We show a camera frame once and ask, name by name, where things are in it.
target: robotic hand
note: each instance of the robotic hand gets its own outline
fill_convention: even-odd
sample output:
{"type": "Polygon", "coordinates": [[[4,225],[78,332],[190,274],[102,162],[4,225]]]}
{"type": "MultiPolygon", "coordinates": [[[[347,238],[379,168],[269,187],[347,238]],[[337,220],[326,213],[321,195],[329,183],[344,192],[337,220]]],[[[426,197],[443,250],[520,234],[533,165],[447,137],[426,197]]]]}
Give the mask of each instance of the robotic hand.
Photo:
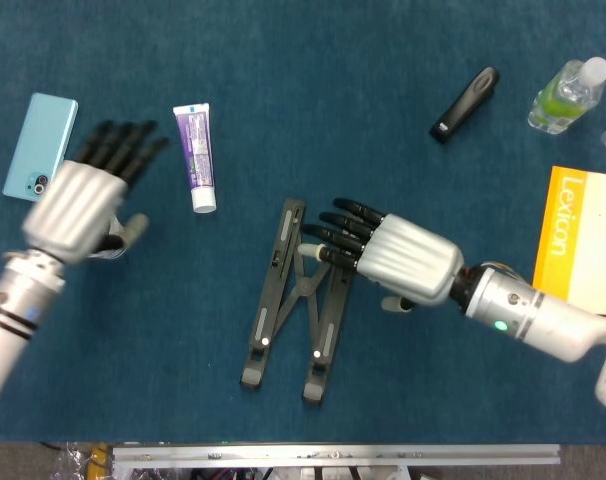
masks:
{"type": "Polygon", "coordinates": [[[30,210],[23,223],[29,248],[8,255],[0,278],[0,389],[63,290],[65,266],[95,250],[128,189],[169,143],[147,142],[155,127],[100,124],[30,210]]]}
{"type": "MultiPolygon", "coordinates": [[[[606,345],[606,317],[546,295],[499,268],[466,267],[456,245],[400,217],[346,199],[334,205],[352,217],[322,213],[320,219],[346,233],[317,225],[303,225],[302,231],[338,250],[302,244],[299,251],[356,270],[398,294],[384,301],[386,310],[434,306],[449,297],[467,317],[565,362],[579,360],[594,345],[606,345]]],[[[606,406],[606,360],[596,396],[606,406]]]]}

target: white tube cap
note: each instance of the white tube cap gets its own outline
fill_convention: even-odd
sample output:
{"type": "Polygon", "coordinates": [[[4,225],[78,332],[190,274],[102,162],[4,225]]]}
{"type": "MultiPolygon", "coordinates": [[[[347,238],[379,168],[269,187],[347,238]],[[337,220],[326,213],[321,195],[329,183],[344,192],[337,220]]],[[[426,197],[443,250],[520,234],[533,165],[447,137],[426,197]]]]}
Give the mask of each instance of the white tube cap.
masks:
{"type": "Polygon", "coordinates": [[[579,70],[579,81],[588,87],[596,87],[606,81],[606,60],[592,57],[579,70]]]}
{"type": "Polygon", "coordinates": [[[192,208],[195,213],[212,213],[216,210],[214,187],[198,187],[192,190],[192,208]]]}

